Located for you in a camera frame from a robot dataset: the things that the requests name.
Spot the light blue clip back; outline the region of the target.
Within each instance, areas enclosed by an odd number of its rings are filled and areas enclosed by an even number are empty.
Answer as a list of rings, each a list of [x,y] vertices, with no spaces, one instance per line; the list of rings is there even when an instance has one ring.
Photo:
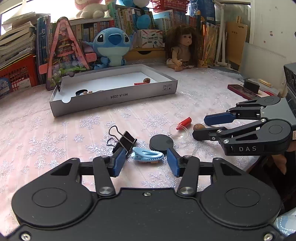
[[[79,95],[86,95],[86,94],[91,94],[91,93],[93,93],[92,91],[84,91],[84,92],[82,92],[81,94],[79,94]]]

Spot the red plastic crate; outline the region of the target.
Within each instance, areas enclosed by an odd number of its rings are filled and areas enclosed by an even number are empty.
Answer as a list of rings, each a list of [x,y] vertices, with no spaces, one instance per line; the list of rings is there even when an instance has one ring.
[[[29,54],[1,68],[1,97],[39,85],[36,55]]]

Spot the light blue clip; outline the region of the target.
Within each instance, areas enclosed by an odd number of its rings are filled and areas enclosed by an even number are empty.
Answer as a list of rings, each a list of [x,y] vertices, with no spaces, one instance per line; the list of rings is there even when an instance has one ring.
[[[158,163],[164,158],[164,154],[139,147],[133,147],[130,157],[141,163]]]
[[[93,93],[92,91],[84,91],[84,92],[82,92],[81,94],[79,94],[79,95],[86,95],[86,94],[91,94],[91,93]]]

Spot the black binder clip on box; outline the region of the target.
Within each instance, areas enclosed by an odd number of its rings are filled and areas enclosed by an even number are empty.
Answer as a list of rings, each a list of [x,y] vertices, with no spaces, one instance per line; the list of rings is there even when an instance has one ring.
[[[61,90],[61,84],[62,84],[62,82],[58,82],[58,83],[56,84],[56,87],[57,87],[57,89],[58,89],[59,92],[60,92],[60,90]]]

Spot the light blue clip front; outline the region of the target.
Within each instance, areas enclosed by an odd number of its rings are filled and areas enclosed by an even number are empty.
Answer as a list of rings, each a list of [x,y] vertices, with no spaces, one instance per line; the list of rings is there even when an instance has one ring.
[[[164,154],[139,147],[133,147],[130,157],[141,163],[158,163],[164,158]]]

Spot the red crayon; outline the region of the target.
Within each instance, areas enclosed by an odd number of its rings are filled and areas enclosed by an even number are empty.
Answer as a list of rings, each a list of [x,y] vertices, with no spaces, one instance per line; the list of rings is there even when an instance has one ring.
[[[192,119],[190,117],[186,118],[185,120],[181,121],[177,127],[176,127],[176,130],[181,130],[183,128],[186,128],[187,126],[189,126],[192,122]]]
[[[135,86],[137,86],[137,85],[144,85],[144,84],[148,84],[148,83],[146,83],[146,82],[136,82],[136,83],[134,83]]]

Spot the small black box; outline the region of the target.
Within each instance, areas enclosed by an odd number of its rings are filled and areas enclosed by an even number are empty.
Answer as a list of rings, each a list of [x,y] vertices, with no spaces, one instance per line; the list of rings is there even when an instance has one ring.
[[[254,94],[258,94],[260,89],[260,85],[257,82],[254,82],[248,78],[244,79],[243,87]]]

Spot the stack of books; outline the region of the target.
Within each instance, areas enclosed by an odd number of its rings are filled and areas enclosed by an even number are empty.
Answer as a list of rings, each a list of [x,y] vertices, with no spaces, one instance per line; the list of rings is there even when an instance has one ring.
[[[1,68],[35,52],[39,16],[30,12],[13,16],[4,22],[8,29],[1,35]]]

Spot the black binder clip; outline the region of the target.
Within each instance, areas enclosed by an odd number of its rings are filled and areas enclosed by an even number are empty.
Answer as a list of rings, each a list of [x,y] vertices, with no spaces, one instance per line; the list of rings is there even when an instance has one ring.
[[[58,82],[58,83],[56,84],[56,87],[57,87],[57,89],[58,89],[59,92],[60,92],[60,90],[61,90],[61,84],[62,84],[62,82]]]
[[[112,130],[116,130],[116,132],[120,135],[120,138],[118,138],[117,135],[112,134]],[[113,148],[113,153],[115,153],[118,148],[122,147],[126,150],[126,155],[128,155],[137,143],[137,139],[134,138],[128,131],[121,133],[116,125],[110,127],[108,134],[110,135],[110,138],[107,140],[106,145]]]

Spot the dark red smartphone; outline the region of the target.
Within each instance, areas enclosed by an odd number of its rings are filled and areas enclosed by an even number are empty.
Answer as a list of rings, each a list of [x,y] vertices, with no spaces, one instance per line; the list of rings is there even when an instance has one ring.
[[[237,85],[237,84],[229,84],[227,85],[227,88],[236,93],[237,95],[243,97],[244,99],[247,100],[253,100],[253,99],[258,99],[260,98],[260,96],[258,96],[257,94],[251,92],[250,90],[244,88],[241,85]]]

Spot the brown nut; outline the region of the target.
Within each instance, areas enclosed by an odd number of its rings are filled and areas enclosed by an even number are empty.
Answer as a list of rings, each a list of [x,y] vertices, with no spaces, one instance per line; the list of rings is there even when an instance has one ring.
[[[151,82],[151,79],[150,78],[145,78],[144,80],[143,80],[143,83],[150,83]]]
[[[197,124],[195,124],[194,126],[193,126],[193,130],[194,131],[199,131],[199,130],[203,130],[203,129],[205,129],[206,127],[203,125],[203,124],[201,124],[201,123],[197,123]]]

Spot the black round lid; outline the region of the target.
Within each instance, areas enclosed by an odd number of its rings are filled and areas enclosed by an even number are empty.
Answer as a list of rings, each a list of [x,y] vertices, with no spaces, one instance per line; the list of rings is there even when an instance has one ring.
[[[81,94],[84,91],[88,91],[88,90],[87,89],[81,89],[81,90],[78,90],[75,94],[76,94],[76,96],[79,96],[79,94]]]

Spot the white shallow cardboard box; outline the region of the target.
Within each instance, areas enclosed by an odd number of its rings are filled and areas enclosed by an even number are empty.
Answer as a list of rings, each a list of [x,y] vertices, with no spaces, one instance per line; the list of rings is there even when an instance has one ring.
[[[150,78],[151,82],[135,86]],[[50,98],[54,117],[127,101],[174,94],[178,81],[144,64],[125,65],[78,73],[62,78],[61,90],[55,87]],[[81,89],[91,94],[76,96]]]

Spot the black round disc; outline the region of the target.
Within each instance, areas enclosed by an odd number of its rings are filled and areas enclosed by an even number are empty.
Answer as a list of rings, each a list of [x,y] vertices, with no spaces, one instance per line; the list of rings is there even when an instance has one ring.
[[[152,151],[158,151],[163,154],[167,154],[167,149],[174,146],[174,141],[171,137],[167,135],[155,135],[151,137],[149,141],[149,148]]]

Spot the row of books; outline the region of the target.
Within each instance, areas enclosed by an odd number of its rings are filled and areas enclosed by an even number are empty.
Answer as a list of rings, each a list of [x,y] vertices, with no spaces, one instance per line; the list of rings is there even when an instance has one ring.
[[[75,1],[42,1],[41,4],[50,14],[37,20],[37,49],[45,59],[48,59],[56,28],[56,24],[52,21],[53,16],[54,14],[58,16],[69,15],[71,12],[70,7],[75,6]],[[128,35],[132,35],[133,32],[137,33],[137,18],[139,16],[145,14],[150,16],[151,25],[147,30],[158,30],[160,26],[157,23],[159,17],[147,8],[149,1],[119,1],[119,5],[110,4],[109,1],[102,1],[101,4],[108,6],[108,11],[105,12],[103,18],[76,18],[76,20],[71,22],[74,36],[85,53],[91,53],[93,49],[88,46],[83,47],[82,41],[92,42],[97,34],[104,29],[118,27]],[[166,33],[170,28],[178,23],[191,23],[195,21],[193,16],[187,16],[180,11],[167,10],[160,13],[164,14],[163,19],[165,20],[165,27],[161,29],[163,31],[163,46]]]

